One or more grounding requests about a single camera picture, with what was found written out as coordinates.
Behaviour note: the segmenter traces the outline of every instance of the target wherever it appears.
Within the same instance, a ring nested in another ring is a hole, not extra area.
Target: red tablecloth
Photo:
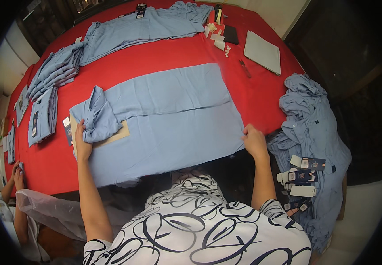
[[[26,82],[32,78],[48,57],[62,47],[72,44],[79,36],[84,36],[93,21],[108,21],[121,14],[135,10],[140,1],[128,2],[105,10],[69,29],[51,43],[40,60],[29,68],[27,74],[11,95],[7,117],[15,117],[14,103]],[[168,8],[174,0],[147,0],[147,6]],[[194,66],[209,62],[220,66],[223,80],[241,114],[244,125],[254,124],[263,133],[278,129],[285,120],[279,109],[279,98],[285,93],[284,80],[294,72],[303,73],[294,55],[260,16],[252,11],[225,5],[223,13],[228,16],[225,24],[236,27],[239,45],[228,44],[232,49],[229,58],[216,48],[213,40],[203,33],[194,37],[177,40],[160,40],[132,46],[81,67],[75,81],[58,91],[58,115],[56,133],[40,144],[29,148],[28,123],[31,105],[26,110],[23,121],[16,131],[16,160],[25,163],[28,188],[45,194],[57,194],[78,189],[76,160],[73,146],[68,146],[62,120],[69,116],[69,109],[89,98],[95,85],[104,90],[131,78],[179,67]],[[280,49],[281,76],[276,76],[243,55],[247,30],[253,31]],[[252,78],[249,79],[239,63],[242,59]],[[12,165],[5,162],[7,178],[10,178]]]

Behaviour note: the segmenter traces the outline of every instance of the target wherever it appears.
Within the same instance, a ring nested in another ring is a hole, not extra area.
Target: plastic sheet
[[[16,199],[20,211],[25,212],[37,222],[72,239],[86,241],[78,201],[58,199],[30,189],[17,191]],[[105,208],[112,225],[113,237],[117,236],[124,224],[138,214],[137,212],[124,212],[111,206]]]

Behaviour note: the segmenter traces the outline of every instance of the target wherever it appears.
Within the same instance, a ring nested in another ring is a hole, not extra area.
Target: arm
[[[248,124],[243,133],[245,135],[241,138],[244,140],[245,148],[253,156],[256,165],[251,206],[258,211],[268,199],[276,199],[269,154],[262,132],[254,128],[252,124]]]
[[[14,164],[13,172],[11,173],[11,177],[8,180],[7,184],[4,186],[4,188],[1,190],[1,195],[3,196],[3,201],[8,204],[8,201],[10,200],[11,193],[13,192],[14,187],[14,174],[16,173],[17,168],[19,167],[19,161],[17,161]]]
[[[83,141],[82,134],[85,129],[83,124],[84,120],[78,124],[75,137],[78,154],[79,199],[87,241],[102,239],[113,242],[110,220],[89,170],[88,158],[91,155],[92,144]]]
[[[25,184],[23,182],[23,172],[21,171],[22,170],[20,168],[17,168],[13,176],[16,190],[25,188]],[[20,211],[18,204],[16,204],[16,215],[14,216],[14,229],[16,230],[20,245],[27,244],[29,241],[28,217],[24,212]]]

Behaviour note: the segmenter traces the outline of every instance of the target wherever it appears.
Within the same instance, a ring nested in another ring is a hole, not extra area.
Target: white floor
[[[382,181],[348,186],[345,214],[337,221],[330,247],[316,265],[350,265],[359,256],[382,216]]]

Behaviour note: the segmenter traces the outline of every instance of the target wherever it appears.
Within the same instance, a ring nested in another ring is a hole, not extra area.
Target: white garment
[[[14,217],[16,216],[16,207],[8,207],[3,201],[0,193],[0,218],[14,243],[20,248],[26,259],[33,261],[49,261],[48,253],[38,244],[39,223],[28,216],[28,235],[29,241],[24,246],[20,246],[16,230],[14,229]]]
[[[310,241],[277,200],[260,212],[227,203],[210,176],[174,172],[171,189],[148,198],[114,239],[91,240],[84,264],[307,265]]]

